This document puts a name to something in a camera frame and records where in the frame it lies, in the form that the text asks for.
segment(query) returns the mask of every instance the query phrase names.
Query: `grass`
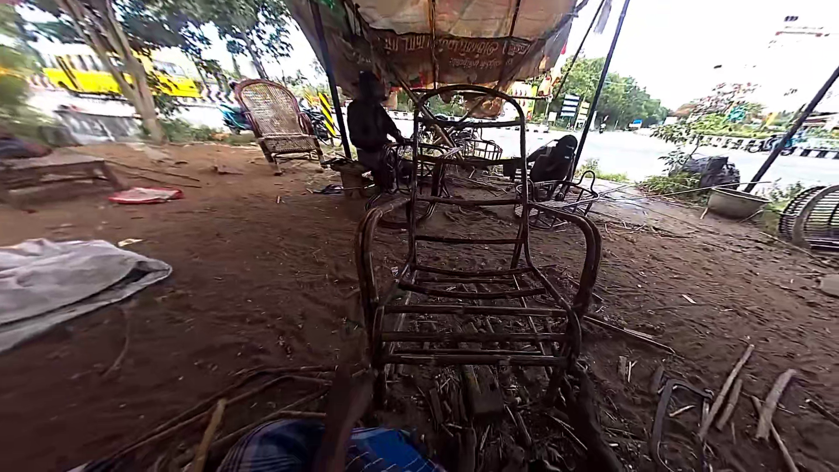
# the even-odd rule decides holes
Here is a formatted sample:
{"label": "grass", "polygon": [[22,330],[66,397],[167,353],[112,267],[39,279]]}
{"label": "grass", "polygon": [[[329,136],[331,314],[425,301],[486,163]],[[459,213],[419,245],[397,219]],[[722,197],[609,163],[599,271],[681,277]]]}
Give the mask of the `grass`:
{"label": "grass", "polygon": [[585,162],[582,163],[579,167],[577,167],[576,173],[574,177],[580,177],[583,172],[591,170],[594,172],[594,175],[597,176],[598,179],[602,179],[604,181],[612,181],[612,182],[621,182],[626,183],[630,182],[629,177],[627,176],[626,172],[621,173],[609,173],[609,172],[601,172],[600,171],[600,162],[597,159],[587,159]]}
{"label": "grass", "polygon": [[206,125],[193,126],[184,119],[160,119],[160,126],[170,143],[192,143],[196,141],[210,141],[231,145],[250,144],[254,141],[253,134],[231,134],[226,129],[210,128]]}

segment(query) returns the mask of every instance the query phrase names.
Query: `tent pole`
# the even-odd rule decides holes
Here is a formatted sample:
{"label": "tent pole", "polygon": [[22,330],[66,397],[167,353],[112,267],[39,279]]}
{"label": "tent pole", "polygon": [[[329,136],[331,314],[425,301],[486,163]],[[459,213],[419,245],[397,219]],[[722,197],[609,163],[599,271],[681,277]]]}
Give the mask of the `tent pole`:
{"label": "tent pole", "polygon": [[[588,25],[588,29],[586,33],[582,36],[582,41],[580,41],[580,47],[577,48],[577,51],[574,53],[574,57],[571,58],[571,65],[568,66],[568,71],[562,75],[562,80],[560,80],[560,86],[556,88],[556,94],[559,95],[562,92],[562,87],[565,85],[565,81],[568,79],[568,75],[571,74],[571,69],[574,68],[574,64],[576,63],[576,58],[580,55],[582,51],[582,46],[586,43],[586,38],[588,38],[588,34],[591,32],[591,28],[594,27],[594,22],[597,21],[597,15],[600,13],[600,10],[603,8],[603,4],[606,3],[606,0],[600,0],[600,5],[597,5],[597,11],[594,12],[594,16],[591,17],[591,23]],[[548,113],[550,112],[550,103],[548,106],[545,107],[545,121],[544,123],[548,123]]]}
{"label": "tent pole", "polygon": [[312,19],[315,20],[317,38],[320,41],[320,53],[323,55],[323,69],[326,71],[326,79],[329,81],[329,91],[332,95],[332,106],[335,107],[335,118],[338,121],[338,129],[341,131],[341,145],[344,148],[344,157],[352,160],[350,143],[347,141],[347,130],[344,126],[344,113],[341,111],[341,101],[338,98],[338,87],[335,86],[335,75],[332,73],[332,59],[329,57],[329,46],[326,44],[326,37],[323,32],[323,21],[320,18],[320,8],[316,0],[309,0],[312,10]]}
{"label": "tent pole", "polygon": [[588,136],[588,129],[591,127],[591,121],[594,119],[594,112],[597,110],[597,101],[600,100],[600,92],[603,90],[603,82],[606,81],[606,74],[609,72],[609,63],[612,62],[612,56],[615,54],[615,46],[618,45],[618,36],[621,35],[621,28],[623,27],[623,19],[627,16],[627,8],[629,8],[629,0],[624,0],[623,10],[621,16],[618,18],[618,26],[615,28],[615,35],[612,37],[612,45],[609,46],[609,54],[606,55],[606,62],[603,64],[603,71],[600,73],[600,81],[597,83],[597,89],[594,92],[594,98],[591,100],[591,106],[588,108],[588,117],[586,118],[586,127],[582,130],[580,137],[580,145],[577,146],[576,156],[574,157],[574,165],[571,167],[571,174],[569,178],[574,176],[577,164],[580,163],[580,154],[582,147],[586,144],[586,136]]}
{"label": "tent pole", "polygon": [[801,128],[801,124],[803,124],[804,120],[806,120],[807,117],[810,116],[810,113],[813,112],[813,109],[816,108],[816,105],[819,104],[819,101],[825,96],[828,89],[830,89],[833,85],[833,82],[836,81],[837,77],[839,77],[839,66],[836,68],[835,71],[833,71],[833,74],[831,74],[831,76],[827,78],[827,82],[825,82],[825,85],[821,86],[821,89],[819,89],[819,91],[816,93],[816,96],[813,97],[812,100],[810,100],[810,104],[807,105],[807,108],[805,108],[803,112],[801,112],[801,115],[798,117],[798,119],[795,120],[795,123],[793,123],[792,128],[790,128],[789,131],[787,131],[784,138],[781,139],[775,145],[775,149],[772,149],[772,152],[769,154],[769,157],[766,158],[766,162],[764,162],[763,165],[760,166],[760,169],[758,169],[758,173],[754,175],[752,183],[746,186],[746,192],[751,192],[754,189],[754,186],[757,185],[754,182],[763,179],[763,174],[765,174],[766,171],[769,170],[769,167],[772,165],[772,163],[775,162],[776,159],[778,159],[778,155],[780,155],[781,150],[784,149],[784,144],[786,144],[786,142],[789,141],[789,139],[792,138],[793,135],[795,135],[795,133],[798,132],[799,128]]}

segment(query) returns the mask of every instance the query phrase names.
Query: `wooden bench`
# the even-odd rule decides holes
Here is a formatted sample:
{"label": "wooden bench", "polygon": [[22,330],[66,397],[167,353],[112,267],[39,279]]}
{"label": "wooden bench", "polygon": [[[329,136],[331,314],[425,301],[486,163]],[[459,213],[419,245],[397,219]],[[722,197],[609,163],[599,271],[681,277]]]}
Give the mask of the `wooden bench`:
{"label": "wooden bench", "polygon": [[122,189],[122,184],[100,157],[69,154],[2,159],[0,202],[20,207],[18,199],[12,194],[13,190],[82,180],[105,180],[111,183],[114,190]]}

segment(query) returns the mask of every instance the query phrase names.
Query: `blue checkered fabric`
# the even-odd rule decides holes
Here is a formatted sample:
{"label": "blue checkered fabric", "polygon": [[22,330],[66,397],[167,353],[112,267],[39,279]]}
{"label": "blue checkered fabric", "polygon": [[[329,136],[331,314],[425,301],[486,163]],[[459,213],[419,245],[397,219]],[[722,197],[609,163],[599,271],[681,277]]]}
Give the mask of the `blue checkered fabric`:
{"label": "blue checkered fabric", "polygon": [[[239,439],[218,472],[309,472],[323,436],[314,420],[269,422]],[[356,428],[347,448],[347,472],[445,472],[410,443],[383,427]]]}

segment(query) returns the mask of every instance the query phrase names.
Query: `road sign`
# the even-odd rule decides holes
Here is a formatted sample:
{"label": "road sign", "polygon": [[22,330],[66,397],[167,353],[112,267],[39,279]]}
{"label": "road sign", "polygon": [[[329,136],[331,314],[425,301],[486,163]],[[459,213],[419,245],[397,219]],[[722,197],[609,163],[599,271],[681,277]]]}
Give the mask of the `road sign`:
{"label": "road sign", "polygon": [[332,109],[329,106],[329,101],[326,100],[326,95],[323,92],[318,92],[318,98],[320,99],[320,111],[323,113],[323,116],[326,117],[323,124],[326,125],[326,129],[329,130],[329,134],[332,137],[336,137],[338,133],[335,132],[335,119],[332,117]]}

